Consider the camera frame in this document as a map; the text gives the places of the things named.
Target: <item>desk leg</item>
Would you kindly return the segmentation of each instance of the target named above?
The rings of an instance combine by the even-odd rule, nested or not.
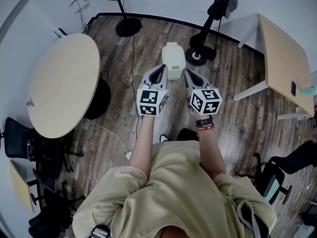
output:
[[[261,83],[255,85],[255,86],[252,86],[251,88],[249,88],[241,93],[236,94],[235,96],[233,96],[233,100],[234,101],[241,100],[241,99],[246,98],[252,94],[260,92],[260,91],[266,89],[267,87],[268,87],[268,85],[266,84],[266,81],[264,80]]]
[[[256,21],[254,24],[248,29],[248,31],[245,33],[245,35],[242,37],[241,41],[238,44],[238,48],[242,48],[242,46],[250,39],[250,37],[255,33],[259,26],[259,18],[257,16]]]
[[[278,120],[291,119],[291,118],[303,117],[305,115],[307,115],[307,113],[305,111],[300,111],[300,112],[296,112],[296,113],[279,115],[279,116],[276,117],[276,119],[278,119]]]

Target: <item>sleeve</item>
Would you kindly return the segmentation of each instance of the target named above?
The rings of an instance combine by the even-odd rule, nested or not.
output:
[[[108,224],[125,199],[147,181],[147,175],[135,167],[110,169],[74,215],[72,226],[76,237],[88,237],[96,225]]]
[[[229,196],[229,188],[232,188],[232,199],[236,205],[243,200],[248,201],[257,215],[268,227],[271,233],[276,223],[274,208],[254,188],[247,177],[235,179],[228,174],[220,174],[213,180],[222,195]]]

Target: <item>round table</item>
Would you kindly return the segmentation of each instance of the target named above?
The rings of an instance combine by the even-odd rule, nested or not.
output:
[[[35,130],[46,138],[68,134],[87,112],[102,80],[99,74],[93,39],[76,33],[56,41],[31,79],[27,105]]]

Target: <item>wall outlet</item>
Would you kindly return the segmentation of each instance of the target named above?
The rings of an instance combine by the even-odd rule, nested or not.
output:
[[[79,5],[81,7],[81,9],[83,9],[84,7],[86,7],[88,5],[87,0],[77,0],[79,2]],[[68,8],[75,14],[79,11],[79,6],[77,1],[73,2]]]

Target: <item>red wristband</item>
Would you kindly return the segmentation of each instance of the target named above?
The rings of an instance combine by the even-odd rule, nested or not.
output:
[[[214,125],[209,125],[209,126],[205,126],[205,127],[197,127],[197,130],[209,130],[209,129],[213,129]]]

